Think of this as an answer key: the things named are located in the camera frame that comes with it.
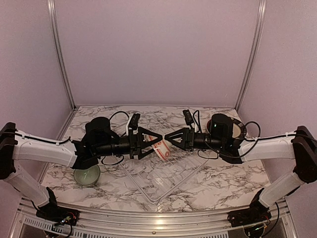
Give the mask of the right aluminium frame post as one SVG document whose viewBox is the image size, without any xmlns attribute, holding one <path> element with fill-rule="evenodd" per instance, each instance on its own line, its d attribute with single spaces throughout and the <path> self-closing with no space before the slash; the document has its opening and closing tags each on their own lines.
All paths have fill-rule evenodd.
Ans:
<svg viewBox="0 0 317 238">
<path fill-rule="evenodd" d="M 244 77 L 242 80 L 241 88 L 240 88 L 240 91 L 236 100 L 236 104 L 235 104 L 235 110 L 237 112 L 239 112 L 239 110 L 241 109 L 243 100 L 247 93 L 247 88 L 251 80 L 254 63 L 255 63 L 257 53 L 260 47 L 260 42 L 261 42 L 263 27 L 264 27 L 266 5 L 267 5 L 266 0 L 259 1 L 256 25 L 255 25 L 254 36 L 253 36 L 252 45 L 251 45 L 251 51 L 250 51 L 247 66 L 245 69 Z"/>
</svg>

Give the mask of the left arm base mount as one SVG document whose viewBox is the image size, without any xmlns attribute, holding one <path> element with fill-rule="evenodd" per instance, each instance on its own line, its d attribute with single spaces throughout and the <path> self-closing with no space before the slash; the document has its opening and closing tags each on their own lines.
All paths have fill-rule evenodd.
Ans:
<svg viewBox="0 0 317 238">
<path fill-rule="evenodd" d="M 57 204 L 54 192 L 47 187 L 49 195 L 49 203 L 42 206 L 36 207 L 34 203 L 34 208 L 37 210 L 36 216 L 55 222 L 55 226 L 59 225 L 72 225 L 75 226 L 79 218 L 80 212 L 76 209 L 61 207 Z"/>
</svg>

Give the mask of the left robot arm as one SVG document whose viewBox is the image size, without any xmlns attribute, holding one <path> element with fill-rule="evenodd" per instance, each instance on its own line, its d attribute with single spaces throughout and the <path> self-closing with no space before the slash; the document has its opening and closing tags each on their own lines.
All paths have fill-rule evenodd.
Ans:
<svg viewBox="0 0 317 238">
<path fill-rule="evenodd" d="M 59 164 L 74 170 L 86 170 L 101 157 L 124 156 L 142 159 L 154 150 L 143 150 L 162 141 L 162 136 L 138 126 L 139 114 L 129 120 L 125 136 L 111 129 L 110 120 L 97 117 L 85 125 L 85 135 L 78 140 L 48 140 L 17 130 L 8 122 L 0 131 L 0 178 L 28 197 L 37 211 L 53 221 L 64 211 L 54 192 L 37 182 L 21 165 L 22 161 Z"/>
</svg>

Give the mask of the front aluminium rail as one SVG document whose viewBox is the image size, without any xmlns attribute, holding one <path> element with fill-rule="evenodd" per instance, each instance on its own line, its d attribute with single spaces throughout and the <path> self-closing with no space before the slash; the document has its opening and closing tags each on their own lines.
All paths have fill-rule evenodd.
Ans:
<svg viewBox="0 0 317 238">
<path fill-rule="evenodd" d="M 244 227 L 232 227 L 227 216 L 233 210 L 247 206 L 196 212 L 135 212 L 117 211 L 71 205 L 60 205 L 79 211 L 77 224 L 73 227 L 74 238 L 246 238 Z M 278 201 L 279 219 L 265 238 L 299 238 L 285 200 Z M 9 238 L 27 237 L 29 231 L 45 237 L 53 222 L 35 216 L 36 210 L 27 198 L 22 198 L 16 212 Z"/>
</svg>

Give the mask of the white bowl with red pattern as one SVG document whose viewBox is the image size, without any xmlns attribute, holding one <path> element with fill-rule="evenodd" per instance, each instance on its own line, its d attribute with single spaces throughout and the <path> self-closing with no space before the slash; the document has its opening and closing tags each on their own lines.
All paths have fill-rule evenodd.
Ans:
<svg viewBox="0 0 317 238">
<path fill-rule="evenodd" d="M 171 154 L 172 144 L 166 141 L 164 138 L 152 145 L 152 148 L 156 152 L 156 154 L 164 161 L 167 161 Z"/>
</svg>

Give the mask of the large black rimmed cream plate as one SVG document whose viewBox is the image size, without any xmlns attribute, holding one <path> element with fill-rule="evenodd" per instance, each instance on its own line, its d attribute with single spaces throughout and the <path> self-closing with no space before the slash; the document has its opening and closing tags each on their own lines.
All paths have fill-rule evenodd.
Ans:
<svg viewBox="0 0 317 238">
<path fill-rule="evenodd" d="M 247 130 L 245 129 L 245 125 L 239 121 L 238 119 L 230 117 L 233 122 L 233 134 L 232 137 L 234 139 L 241 139 L 247 134 Z"/>
</svg>

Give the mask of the left aluminium frame post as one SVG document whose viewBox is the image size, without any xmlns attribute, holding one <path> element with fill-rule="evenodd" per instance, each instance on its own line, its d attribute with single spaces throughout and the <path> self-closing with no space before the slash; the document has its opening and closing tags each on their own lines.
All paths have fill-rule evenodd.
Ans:
<svg viewBox="0 0 317 238">
<path fill-rule="evenodd" d="M 70 108 L 72 110 L 75 110 L 76 105 L 75 105 L 74 97 L 73 97 L 73 94 L 71 91 L 71 86 L 70 86 L 70 82 L 68 79 L 68 75 L 67 75 L 67 70 L 66 70 L 66 66 L 65 66 L 65 62 L 64 62 L 64 58 L 63 58 L 63 53 L 62 53 L 62 46 L 61 46 L 59 32 L 58 32 L 58 23 L 57 23 L 55 1 L 48 0 L 47 4 L 48 4 L 48 12 L 49 12 L 51 27 L 52 27 L 52 32 L 53 32 L 53 41 L 54 41 L 54 46 L 55 46 L 55 51 L 56 51 L 56 55 L 57 55 L 59 69 L 61 72 L 62 81 L 63 81 L 64 87 L 65 87 L 66 96 L 67 96 Z"/>
</svg>

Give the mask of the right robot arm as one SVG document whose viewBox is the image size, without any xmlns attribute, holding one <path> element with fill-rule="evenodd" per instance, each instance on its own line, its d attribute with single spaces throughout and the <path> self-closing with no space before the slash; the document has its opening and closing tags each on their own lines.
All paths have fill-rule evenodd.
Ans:
<svg viewBox="0 0 317 238">
<path fill-rule="evenodd" d="M 304 126 L 282 135 L 246 138 L 245 126 L 233 135 L 234 120 L 225 114 L 212 115 L 207 132 L 188 110 L 184 116 L 188 126 L 164 137 L 173 146 L 184 151 L 211 150 L 229 164 L 264 164 L 271 184 L 255 195 L 246 210 L 250 222 L 256 222 L 279 199 L 317 179 L 317 141 Z"/>
</svg>

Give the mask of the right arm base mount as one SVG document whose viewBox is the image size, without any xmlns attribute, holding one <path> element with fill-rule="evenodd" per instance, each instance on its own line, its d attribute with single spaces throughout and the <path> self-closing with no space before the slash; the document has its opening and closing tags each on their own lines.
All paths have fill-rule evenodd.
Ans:
<svg viewBox="0 0 317 238">
<path fill-rule="evenodd" d="M 245 226 L 271 218 L 269 208 L 263 206 L 259 201 L 260 194 L 263 190 L 264 188 L 256 193 L 248 208 L 234 210 L 228 213 L 227 219 L 232 227 Z"/>
</svg>

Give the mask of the green bowl with flower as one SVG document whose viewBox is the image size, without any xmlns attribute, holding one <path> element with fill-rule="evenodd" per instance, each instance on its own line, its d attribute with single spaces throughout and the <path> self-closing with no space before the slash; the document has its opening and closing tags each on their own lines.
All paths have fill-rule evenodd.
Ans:
<svg viewBox="0 0 317 238">
<path fill-rule="evenodd" d="M 94 165 L 86 170 L 75 170 L 74 179 L 81 186 L 92 186 L 97 183 L 101 175 L 98 165 Z"/>
</svg>

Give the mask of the aluminium frame post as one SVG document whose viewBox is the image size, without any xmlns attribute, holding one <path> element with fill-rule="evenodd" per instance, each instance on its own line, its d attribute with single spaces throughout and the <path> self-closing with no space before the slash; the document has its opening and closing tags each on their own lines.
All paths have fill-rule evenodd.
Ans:
<svg viewBox="0 0 317 238">
<path fill-rule="evenodd" d="M 254 36 L 253 36 L 252 45 L 251 45 L 251 51 L 250 51 L 247 66 L 245 69 L 244 77 L 242 80 L 241 88 L 240 88 L 240 91 L 236 100 L 236 104 L 235 104 L 235 110 L 237 112 L 239 112 L 239 110 L 241 109 L 243 100 L 247 93 L 247 88 L 251 80 L 254 63 L 255 63 L 257 53 L 260 47 L 260 42 L 261 42 L 263 27 L 264 27 L 266 5 L 267 5 L 266 0 L 259 1 L 256 25 L 255 25 Z"/>
<path fill-rule="evenodd" d="M 66 70 L 66 66 L 65 66 L 65 62 L 64 62 L 64 58 L 63 58 L 63 53 L 62 53 L 62 46 L 61 46 L 59 32 L 58 32 L 58 23 L 57 23 L 55 1 L 48 0 L 47 4 L 48 4 L 48 12 L 49 12 L 51 27 L 52 27 L 52 32 L 53 32 L 53 41 L 54 41 L 54 46 L 55 46 L 55 51 L 56 51 L 56 55 L 57 55 L 59 69 L 61 72 L 62 81 L 63 81 L 64 87 L 65 87 L 66 96 L 67 96 L 70 108 L 72 110 L 75 110 L 76 105 L 75 105 L 74 97 L 73 97 L 73 94 L 71 91 L 71 86 L 70 86 L 70 82 L 68 79 L 68 75 L 67 75 L 67 70 Z"/>
</svg>

